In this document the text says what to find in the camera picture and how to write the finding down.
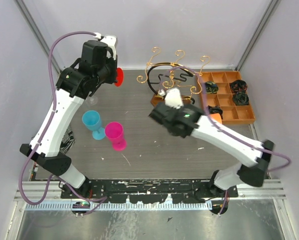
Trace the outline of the blue wine glass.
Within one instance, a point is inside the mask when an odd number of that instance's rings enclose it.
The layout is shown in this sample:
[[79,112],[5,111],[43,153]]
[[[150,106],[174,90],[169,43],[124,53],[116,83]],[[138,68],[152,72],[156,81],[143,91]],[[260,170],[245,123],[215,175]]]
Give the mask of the blue wine glass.
[[81,119],[85,127],[92,132],[92,137],[95,140],[102,140],[105,138],[105,129],[103,128],[101,116],[97,111],[86,111]]

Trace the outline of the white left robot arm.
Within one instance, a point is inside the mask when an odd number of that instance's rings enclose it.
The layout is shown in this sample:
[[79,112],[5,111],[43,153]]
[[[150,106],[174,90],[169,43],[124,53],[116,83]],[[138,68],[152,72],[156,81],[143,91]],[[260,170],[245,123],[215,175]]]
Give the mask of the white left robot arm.
[[35,137],[22,144],[20,152],[43,169],[72,186],[72,193],[85,198],[90,192],[87,178],[60,152],[61,141],[70,122],[84,101],[102,84],[119,87],[124,80],[118,68],[118,39],[114,35],[95,33],[82,46],[81,56],[65,68],[53,85],[51,107]]

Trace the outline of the wooden compartment tray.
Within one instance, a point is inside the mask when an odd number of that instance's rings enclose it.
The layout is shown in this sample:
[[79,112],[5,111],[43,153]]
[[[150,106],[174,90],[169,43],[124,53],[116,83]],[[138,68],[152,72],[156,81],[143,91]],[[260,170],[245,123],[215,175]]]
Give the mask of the wooden compartment tray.
[[233,93],[230,83],[235,80],[242,80],[242,76],[238,71],[213,71],[203,72],[202,82],[213,81],[217,84],[219,90],[216,94],[206,94],[206,101],[203,95],[199,95],[200,105],[219,106],[223,110],[222,122],[228,125],[235,124],[252,124],[256,117],[253,108],[249,105],[235,105],[233,102]]

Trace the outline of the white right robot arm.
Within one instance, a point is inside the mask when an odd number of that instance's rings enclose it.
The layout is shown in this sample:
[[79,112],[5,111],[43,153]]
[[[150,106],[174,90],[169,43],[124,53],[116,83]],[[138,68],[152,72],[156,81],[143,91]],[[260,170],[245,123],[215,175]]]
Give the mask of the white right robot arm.
[[211,115],[193,104],[184,104],[178,88],[166,92],[165,98],[150,112],[149,117],[175,136],[191,136],[206,141],[235,157],[239,163],[216,170],[208,183],[214,197],[240,184],[262,187],[272,157],[274,143],[245,137],[217,122]]

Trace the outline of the gold wire wine glass rack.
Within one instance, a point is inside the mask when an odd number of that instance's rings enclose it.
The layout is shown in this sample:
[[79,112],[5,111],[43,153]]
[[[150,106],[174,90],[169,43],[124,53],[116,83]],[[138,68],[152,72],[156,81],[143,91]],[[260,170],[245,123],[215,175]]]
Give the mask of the gold wire wine glass rack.
[[[158,101],[163,101],[167,97],[169,90],[172,90],[173,88],[188,88],[189,94],[182,95],[181,99],[194,104],[194,95],[205,95],[207,93],[206,84],[203,82],[203,68],[210,62],[211,58],[209,56],[203,55],[200,57],[202,66],[200,70],[197,71],[179,63],[179,61],[182,60],[186,55],[186,52],[181,49],[178,49],[174,52],[174,55],[176,56],[175,61],[153,62],[154,58],[160,55],[161,52],[162,49],[160,47],[154,46],[151,49],[152,56],[145,65],[144,73],[136,77],[136,81],[138,83],[147,84],[149,86],[153,92],[154,98],[157,98]],[[166,73],[158,78],[158,82],[153,83],[150,80],[150,74],[151,71],[158,67],[167,67],[167,70]],[[194,85],[183,84],[181,78],[175,76],[175,72],[177,70],[181,70],[183,74],[187,74],[189,77],[194,77],[196,83]]]

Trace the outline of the clear wine glass front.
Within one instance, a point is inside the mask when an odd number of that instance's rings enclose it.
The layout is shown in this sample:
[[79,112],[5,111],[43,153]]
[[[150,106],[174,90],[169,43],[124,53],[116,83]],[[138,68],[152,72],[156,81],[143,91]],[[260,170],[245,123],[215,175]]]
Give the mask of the clear wine glass front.
[[90,105],[90,106],[94,106],[94,105],[96,105],[97,103],[98,103],[98,98],[96,97],[96,96],[92,96],[92,97],[88,97],[87,99],[86,99],[86,103],[88,104],[88,105]]

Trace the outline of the pink wine glass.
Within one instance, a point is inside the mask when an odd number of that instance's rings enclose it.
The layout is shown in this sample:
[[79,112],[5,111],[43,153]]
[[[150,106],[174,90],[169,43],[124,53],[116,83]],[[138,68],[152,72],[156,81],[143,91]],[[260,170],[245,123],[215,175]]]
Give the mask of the pink wine glass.
[[127,142],[124,136],[124,128],[119,122],[114,121],[108,123],[104,131],[115,151],[123,151],[127,147]]

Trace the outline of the striped black white cloth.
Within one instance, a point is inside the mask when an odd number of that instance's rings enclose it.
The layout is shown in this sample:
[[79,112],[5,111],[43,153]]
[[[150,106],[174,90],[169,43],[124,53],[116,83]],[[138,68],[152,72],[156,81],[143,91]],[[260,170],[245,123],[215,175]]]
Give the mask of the striped black white cloth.
[[75,142],[76,142],[76,140],[74,137],[73,130],[72,130],[71,126],[69,125],[67,127],[67,129],[65,130],[65,133],[61,140],[59,152],[65,155],[72,148],[72,146],[75,144]]

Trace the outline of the orange wine glass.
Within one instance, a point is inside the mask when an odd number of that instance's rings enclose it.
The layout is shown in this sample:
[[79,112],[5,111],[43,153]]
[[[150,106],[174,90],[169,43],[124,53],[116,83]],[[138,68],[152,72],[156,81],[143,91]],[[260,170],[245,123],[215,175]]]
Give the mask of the orange wine glass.
[[211,113],[209,116],[216,122],[218,122],[220,124],[223,123],[222,116],[219,113]]

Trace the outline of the red wine glass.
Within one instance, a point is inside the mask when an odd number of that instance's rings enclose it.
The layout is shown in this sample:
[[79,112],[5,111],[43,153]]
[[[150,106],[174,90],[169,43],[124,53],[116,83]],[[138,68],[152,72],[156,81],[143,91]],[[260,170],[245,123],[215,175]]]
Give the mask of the red wine glass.
[[114,85],[116,87],[120,87],[123,84],[123,82],[124,82],[124,71],[120,67],[118,67],[116,69],[116,80]]

